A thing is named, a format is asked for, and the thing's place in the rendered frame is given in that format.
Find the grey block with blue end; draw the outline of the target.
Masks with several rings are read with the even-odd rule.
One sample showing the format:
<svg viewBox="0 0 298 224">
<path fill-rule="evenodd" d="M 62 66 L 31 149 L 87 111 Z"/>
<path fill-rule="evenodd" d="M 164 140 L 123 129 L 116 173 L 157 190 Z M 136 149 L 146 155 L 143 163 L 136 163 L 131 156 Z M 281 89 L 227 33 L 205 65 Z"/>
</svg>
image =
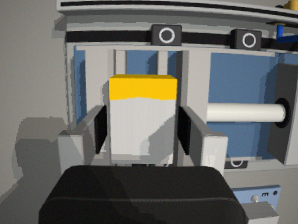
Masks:
<svg viewBox="0 0 298 224">
<path fill-rule="evenodd" d="M 279 215 L 267 201 L 242 203 L 246 224 L 277 224 Z"/>
</svg>

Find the grey block with yellow end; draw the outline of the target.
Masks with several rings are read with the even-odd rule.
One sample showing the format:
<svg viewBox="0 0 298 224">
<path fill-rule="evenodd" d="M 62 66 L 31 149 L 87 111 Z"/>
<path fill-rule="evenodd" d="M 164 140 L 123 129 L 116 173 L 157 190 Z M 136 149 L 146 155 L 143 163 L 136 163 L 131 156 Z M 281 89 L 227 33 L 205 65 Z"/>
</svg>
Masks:
<svg viewBox="0 0 298 224">
<path fill-rule="evenodd" d="M 109 78 L 111 163 L 173 164 L 177 79 Z"/>
</svg>

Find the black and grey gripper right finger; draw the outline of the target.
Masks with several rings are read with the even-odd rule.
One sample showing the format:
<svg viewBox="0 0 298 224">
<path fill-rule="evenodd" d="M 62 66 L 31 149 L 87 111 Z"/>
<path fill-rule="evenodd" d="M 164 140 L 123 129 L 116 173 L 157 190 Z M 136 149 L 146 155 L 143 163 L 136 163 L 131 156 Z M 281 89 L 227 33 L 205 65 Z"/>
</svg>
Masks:
<svg viewBox="0 0 298 224">
<path fill-rule="evenodd" d="M 189 107 L 179 106 L 177 136 L 194 166 L 208 166 L 223 176 L 228 137 L 213 132 Z"/>
</svg>

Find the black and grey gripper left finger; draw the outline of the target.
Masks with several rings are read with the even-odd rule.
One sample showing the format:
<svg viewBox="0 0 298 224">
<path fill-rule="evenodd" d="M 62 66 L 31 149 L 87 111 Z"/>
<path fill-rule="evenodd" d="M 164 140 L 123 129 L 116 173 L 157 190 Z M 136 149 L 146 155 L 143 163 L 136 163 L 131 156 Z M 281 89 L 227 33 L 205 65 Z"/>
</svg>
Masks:
<svg viewBox="0 0 298 224">
<path fill-rule="evenodd" d="M 58 136 L 61 176 L 71 166 L 91 165 L 107 137 L 107 106 L 96 105 L 73 130 Z"/>
</svg>

